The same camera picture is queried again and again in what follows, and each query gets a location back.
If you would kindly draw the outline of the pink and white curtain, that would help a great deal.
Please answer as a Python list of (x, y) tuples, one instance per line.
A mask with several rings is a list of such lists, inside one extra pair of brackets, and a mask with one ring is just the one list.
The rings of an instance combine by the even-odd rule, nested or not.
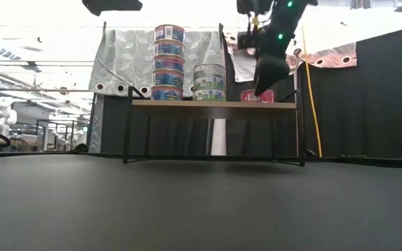
[[(228, 53), (234, 66), (236, 82), (253, 81), (256, 60), (253, 49), (239, 50), (237, 48), (237, 33), (226, 33), (225, 41)], [(357, 65), (356, 43), (349, 43), (331, 49), (308, 54), (308, 63), (316, 68), (348, 68)], [(298, 67), (304, 63), (304, 53), (301, 48), (292, 50), (292, 54), (286, 56), (286, 63), (292, 75)]]

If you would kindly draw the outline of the black curtain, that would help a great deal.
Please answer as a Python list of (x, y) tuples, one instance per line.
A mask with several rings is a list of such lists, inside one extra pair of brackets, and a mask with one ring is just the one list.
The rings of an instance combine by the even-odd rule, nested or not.
[[(357, 66), (309, 66), (324, 157), (402, 159), (402, 30), (356, 42)], [(305, 148), (318, 154), (305, 66), (297, 72), (304, 105)], [(126, 99), (97, 95), (90, 151), (122, 153)], [(296, 155), (295, 115), (274, 119), (278, 155)], [(227, 155), (268, 156), (268, 120), (227, 120)], [(207, 121), (151, 120), (151, 154), (203, 154)]]

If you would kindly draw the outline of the white vertical post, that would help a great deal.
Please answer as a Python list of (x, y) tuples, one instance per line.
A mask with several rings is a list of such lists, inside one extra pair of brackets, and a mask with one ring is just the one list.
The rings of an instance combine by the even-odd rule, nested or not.
[(211, 140), (211, 155), (227, 155), (225, 119), (214, 120)]

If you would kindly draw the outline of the wooden shelf black metal frame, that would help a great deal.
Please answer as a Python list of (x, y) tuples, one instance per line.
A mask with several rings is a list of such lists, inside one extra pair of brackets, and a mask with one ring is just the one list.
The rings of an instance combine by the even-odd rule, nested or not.
[[(129, 144), (131, 138), (132, 113), (137, 109), (147, 115), (144, 153), (131, 154)], [(145, 98), (134, 86), (128, 87), (126, 97), (126, 125), (124, 129), (124, 145), (122, 162), (129, 160), (208, 160), (208, 161), (267, 161), (280, 162), (303, 167), (306, 162), (304, 155), (304, 127), (303, 105), (300, 102), (216, 102), (216, 101), (190, 101), (190, 100), (149, 100)], [(271, 139), (271, 155), (269, 157), (240, 157), (217, 155), (150, 155), (149, 135), (151, 118), (154, 116), (180, 116), (190, 119), (269, 119), (271, 122), (281, 112), (296, 113), (297, 149), (296, 157), (278, 157), (275, 153), (276, 140)]]

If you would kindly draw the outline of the grey leaf pattern curtain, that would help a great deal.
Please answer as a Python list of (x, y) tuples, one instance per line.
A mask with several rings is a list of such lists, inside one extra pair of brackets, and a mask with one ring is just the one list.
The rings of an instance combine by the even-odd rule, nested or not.
[[(145, 89), (151, 95), (154, 70), (154, 30), (108, 29), (103, 34), (94, 59), (89, 90), (109, 96), (125, 96), (128, 86)], [(223, 41), (213, 30), (185, 32), (184, 96), (192, 96), (195, 67), (224, 65)]]

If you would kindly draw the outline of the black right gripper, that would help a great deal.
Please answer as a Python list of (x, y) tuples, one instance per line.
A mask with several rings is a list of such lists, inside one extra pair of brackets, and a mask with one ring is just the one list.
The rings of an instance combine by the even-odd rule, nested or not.
[(286, 63), (285, 52), (290, 41), (295, 37), (299, 19), (272, 18), (268, 25), (258, 32), (255, 67), (255, 95), (261, 96), (276, 82), (285, 79), (290, 68)]

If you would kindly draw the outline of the red tuna can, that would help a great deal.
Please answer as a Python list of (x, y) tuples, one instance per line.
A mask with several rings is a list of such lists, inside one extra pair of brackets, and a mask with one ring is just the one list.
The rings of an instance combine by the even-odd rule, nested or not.
[(242, 102), (265, 102), (265, 103), (273, 103), (274, 102), (274, 92), (272, 90), (266, 90), (261, 95), (255, 95), (254, 89), (248, 89), (242, 91), (240, 94), (240, 99)]

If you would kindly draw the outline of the blue salmon can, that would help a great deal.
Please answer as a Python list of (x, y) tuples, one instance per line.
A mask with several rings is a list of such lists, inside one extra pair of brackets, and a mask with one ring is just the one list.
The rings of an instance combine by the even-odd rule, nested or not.
[(184, 85), (184, 74), (177, 70), (155, 70), (152, 73), (154, 85), (170, 85), (182, 88)]
[(151, 88), (152, 100), (183, 100), (183, 89), (171, 85), (157, 85)]
[(154, 42), (154, 55), (173, 54), (184, 57), (185, 45), (178, 40), (162, 39)]
[(176, 70), (179, 72), (184, 71), (185, 60), (181, 56), (173, 54), (161, 54), (154, 57), (155, 70)]
[(155, 40), (177, 40), (181, 43), (185, 41), (185, 30), (177, 25), (162, 24), (154, 29)]

